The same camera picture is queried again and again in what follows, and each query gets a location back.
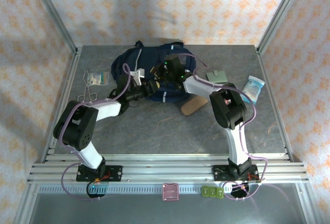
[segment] wooden block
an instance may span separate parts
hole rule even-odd
[[[181,112],[183,113],[183,115],[189,116],[206,103],[208,103],[208,100],[206,98],[203,98],[201,96],[195,96],[181,107]]]

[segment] green clip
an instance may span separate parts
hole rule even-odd
[[[227,76],[224,71],[212,71],[206,73],[207,80],[213,83],[225,83],[228,82]]]
[[[225,190],[222,187],[217,187],[217,198],[223,198],[224,197]]]
[[[209,187],[204,185],[202,186],[202,196],[203,197],[208,197],[209,196]]]
[[[210,197],[216,197],[217,196],[217,188],[216,187],[209,187],[209,196]]]

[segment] backpack strap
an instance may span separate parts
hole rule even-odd
[[[140,40],[138,40],[137,42],[135,42],[135,45],[134,46],[135,47],[144,47],[143,43]]]

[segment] blue packet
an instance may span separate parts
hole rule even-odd
[[[263,80],[260,80],[254,76],[249,76],[249,81],[245,85],[243,89],[243,93],[245,93],[248,97],[250,97],[253,104],[256,104],[264,84],[265,82]],[[241,94],[241,98],[243,99],[243,101],[250,103],[249,100],[242,94]]]

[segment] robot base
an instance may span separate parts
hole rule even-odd
[[[258,167],[251,165],[239,176],[230,173],[230,165],[215,165],[212,168],[214,181],[259,181]]]
[[[109,178],[105,178],[102,182],[120,182],[122,180],[123,174],[123,167],[122,166],[113,166],[113,165],[106,165],[105,171],[102,175],[107,175],[110,173]],[[89,168],[81,165],[78,167],[77,182],[91,182],[98,178],[97,174],[91,174]]]

